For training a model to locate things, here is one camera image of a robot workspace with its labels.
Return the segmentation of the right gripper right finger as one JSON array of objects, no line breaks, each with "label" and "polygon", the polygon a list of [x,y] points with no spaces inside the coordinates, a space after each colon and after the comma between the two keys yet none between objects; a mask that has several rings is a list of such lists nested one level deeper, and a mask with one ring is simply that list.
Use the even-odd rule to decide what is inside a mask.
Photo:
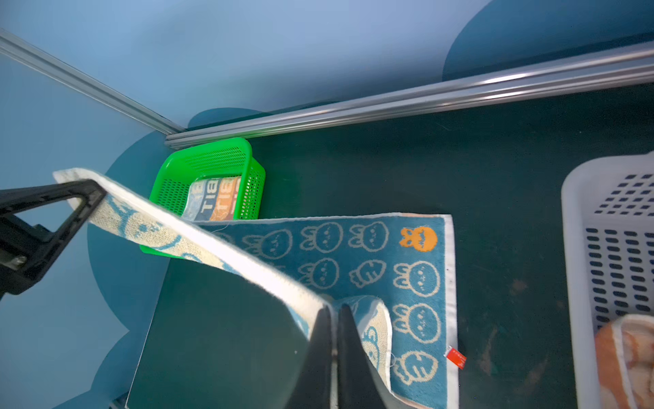
[{"label": "right gripper right finger", "polygon": [[343,305],[338,315],[337,404],[340,409],[387,407],[376,386],[371,362],[364,352],[348,305]]}]

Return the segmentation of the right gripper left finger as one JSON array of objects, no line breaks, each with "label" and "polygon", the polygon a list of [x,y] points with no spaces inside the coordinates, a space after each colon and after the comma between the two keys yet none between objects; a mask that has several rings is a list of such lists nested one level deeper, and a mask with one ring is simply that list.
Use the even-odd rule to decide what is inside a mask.
[{"label": "right gripper left finger", "polygon": [[316,316],[308,352],[286,408],[330,408],[332,337],[331,313],[325,307]]}]

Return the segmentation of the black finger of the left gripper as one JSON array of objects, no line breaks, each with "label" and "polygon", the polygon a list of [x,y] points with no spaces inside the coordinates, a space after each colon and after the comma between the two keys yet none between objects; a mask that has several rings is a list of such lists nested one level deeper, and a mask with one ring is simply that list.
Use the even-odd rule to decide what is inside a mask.
[{"label": "black finger of the left gripper", "polygon": [[[1,294],[20,295],[39,283],[106,196],[107,191],[92,180],[3,190]],[[55,231],[18,217],[68,199],[79,203]]]}]

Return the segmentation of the teal owl pattern towel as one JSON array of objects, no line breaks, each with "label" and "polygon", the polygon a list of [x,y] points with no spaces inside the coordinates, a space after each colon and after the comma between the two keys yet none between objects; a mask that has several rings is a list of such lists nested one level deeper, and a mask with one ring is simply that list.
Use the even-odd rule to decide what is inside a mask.
[{"label": "teal owl pattern towel", "polygon": [[454,225],[449,215],[385,213],[189,222],[93,170],[54,174],[106,192],[90,222],[167,256],[236,274],[285,304],[305,335],[322,308],[349,306],[391,397],[456,408]]}]

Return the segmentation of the green plastic basket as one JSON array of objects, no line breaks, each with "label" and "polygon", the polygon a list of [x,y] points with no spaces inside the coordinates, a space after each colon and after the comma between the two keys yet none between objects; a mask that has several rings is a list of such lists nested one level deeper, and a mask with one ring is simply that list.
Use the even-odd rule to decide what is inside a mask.
[{"label": "green plastic basket", "polygon": [[201,227],[214,227],[238,220],[258,219],[266,172],[255,160],[252,147],[244,138],[211,142],[173,153],[158,172],[150,200],[182,217],[191,184],[218,177],[242,177],[235,218],[213,223],[182,220]]}]

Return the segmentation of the striped rabbit text towel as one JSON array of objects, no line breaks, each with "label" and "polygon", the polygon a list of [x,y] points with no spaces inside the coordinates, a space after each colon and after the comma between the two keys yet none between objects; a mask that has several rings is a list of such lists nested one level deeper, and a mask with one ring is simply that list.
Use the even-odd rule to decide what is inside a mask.
[{"label": "striped rabbit text towel", "polygon": [[191,184],[182,218],[190,222],[223,222],[236,214],[242,177],[218,177]]}]

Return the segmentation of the grey plastic basket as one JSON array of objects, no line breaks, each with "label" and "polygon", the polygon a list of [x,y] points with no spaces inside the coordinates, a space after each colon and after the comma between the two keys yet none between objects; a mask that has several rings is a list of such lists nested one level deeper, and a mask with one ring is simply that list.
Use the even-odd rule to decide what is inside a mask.
[{"label": "grey plastic basket", "polygon": [[652,153],[579,165],[561,205],[577,405],[599,408],[596,334],[653,321]]}]

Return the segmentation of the orange pattern towel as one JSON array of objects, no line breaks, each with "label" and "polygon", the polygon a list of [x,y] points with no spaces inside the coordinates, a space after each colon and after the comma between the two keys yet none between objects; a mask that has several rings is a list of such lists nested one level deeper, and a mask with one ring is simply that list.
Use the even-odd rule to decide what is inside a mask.
[{"label": "orange pattern towel", "polygon": [[594,338],[601,406],[653,407],[653,318],[625,315]]}]

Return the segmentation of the aluminium left frame post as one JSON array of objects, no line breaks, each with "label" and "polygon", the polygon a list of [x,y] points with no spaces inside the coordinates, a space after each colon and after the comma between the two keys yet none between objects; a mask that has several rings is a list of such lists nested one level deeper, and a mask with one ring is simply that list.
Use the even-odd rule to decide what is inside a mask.
[{"label": "aluminium left frame post", "polygon": [[185,131],[180,125],[4,29],[1,29],[1,54],[155,131],[165,135]]}]

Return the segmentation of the aluminium rear frame bar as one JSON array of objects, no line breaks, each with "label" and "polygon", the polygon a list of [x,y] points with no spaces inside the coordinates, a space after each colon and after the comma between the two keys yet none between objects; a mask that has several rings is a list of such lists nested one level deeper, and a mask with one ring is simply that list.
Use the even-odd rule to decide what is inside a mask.
[{"label": "aluminium rear frame bar", "polygon": [[653,80],[653,43],[547,61],[257,119],[170,135],[175,150],[229,139],[257,138],[364,124],[436,112],[643,85]]}]

